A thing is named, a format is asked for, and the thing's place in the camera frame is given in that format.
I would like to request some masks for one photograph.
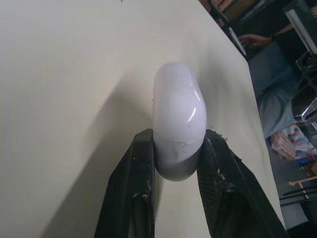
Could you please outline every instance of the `white table surface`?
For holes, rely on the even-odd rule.
[[[2,1],[0,19],[0,237],[93,236],[169,61],[282,219],[247,62],[197,0]],[[209,237],[196,174],[157,180],[156,237]]]

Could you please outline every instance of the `white rounded cap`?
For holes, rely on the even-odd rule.
[[[155,77],[153,99],[156,168],[163,177],[182,180],[195,171],[193,161],[186,160],[201,147],[206,126],[206,106],[192,70],[182,63],[163,65]],[[183,169],[191,174],[180,175]]]

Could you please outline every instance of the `small debris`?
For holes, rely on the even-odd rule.
[[[220,169],[217,170],[218,175],[221,177],[222,180],[225,180],[225,177],[223,174],[220,173]]]

